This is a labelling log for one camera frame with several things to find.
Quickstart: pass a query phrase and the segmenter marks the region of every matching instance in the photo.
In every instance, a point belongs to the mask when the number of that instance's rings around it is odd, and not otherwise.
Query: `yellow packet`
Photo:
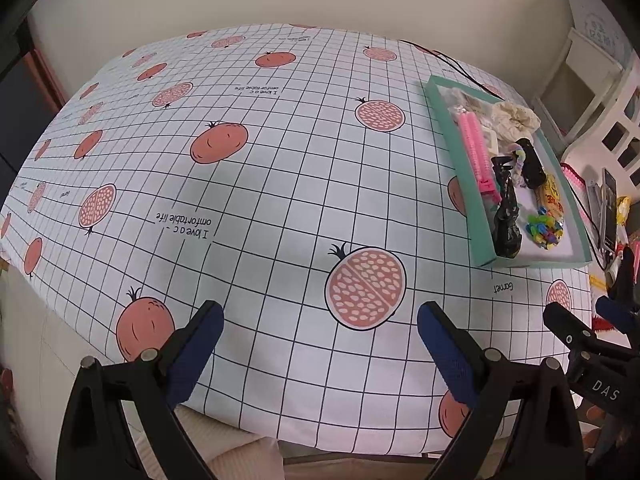
[[[551,216],[558,220],[559,224],[562,224],[564,208],[560,201],[558,184],[556,184],[556,178],[553,175],[546,174],[546,182],[536,190],[536,199],[538,205],[544,207]]]
[[[616,207],[616,224],[624,226],[629,216],[629,208],[631,207],[631,199],[628,196],[618,198]]]

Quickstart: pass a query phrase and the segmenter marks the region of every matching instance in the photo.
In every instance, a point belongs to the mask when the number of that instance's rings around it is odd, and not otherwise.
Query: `teal box lid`
[[[447,104],[438,88],[459,88],[467,94],[491,104],[500,101],[500,99],[484,91],[440,76],[431,76],[426,84],[429,105],[435,111],[435,118],[440,123],[440,130],[447,144],[449,156],[456,170],[456,176],[464,199],[466,227],[474,264],[479,267],[542,268],[577,268],[588,264],[592,260],[592,256],[577,203],[570,184],[562,173],[560,164],[541,130],[535,132],[533,144],[545,171],[555,176],[561,191],[561,201],[564,206],[564,234],[560,243],[554,248],[545,250],[537,247],[524,231],[527,216],[535,214],[534,194],[528,188],[517,188],[516,195],[520,204],[518,227],[522,233],[520,253],[513,259],[503,258],[495,253],[491,227],[489,226],[476,178],[466,154],[462,135],[457,124],[453,121],[447,109]]]

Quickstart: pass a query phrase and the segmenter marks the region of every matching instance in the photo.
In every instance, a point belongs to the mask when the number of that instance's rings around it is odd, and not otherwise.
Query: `metal screw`
[[[484,351],[484,357],[489,359],[489,361],[493,361],[497,363],[500,359],[502,359],[502,354],[500,353],[499,350],[496,350],[495,348],[487,348]]]
[[[83,357],[80,361],[80,366],[85,370],[91,368],[95,364],[95,357],[92,355],[87,355]]]
[[[555,359],[553,357],[546,358],[545,359],[545,365],[547,365],[552,370],[558,370],[558,368],[560,367],[560,363],[559,363],[558,359]]]
[[[158,350],[155,348],[147,348],[140,354],[140,359],[144,362],[153,361],[156,357],[158,357]]]

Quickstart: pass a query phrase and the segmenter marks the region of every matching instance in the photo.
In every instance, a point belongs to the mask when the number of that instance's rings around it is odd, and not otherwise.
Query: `pink comb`
[[[500,193],[495,186],[494,172],[484,145],[480,121],[475,113],[464,112],[458,116],[458,126],[480,194],[488,194],[495,203],[500,203]]]

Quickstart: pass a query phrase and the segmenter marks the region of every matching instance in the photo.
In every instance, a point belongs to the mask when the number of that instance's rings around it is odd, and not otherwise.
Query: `white wall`
[[[129,48],[193,30],[270,22],[411,40],[528,96],[571,17],[566,0],[39,0],[31,13],[36,40],[68,95]]]

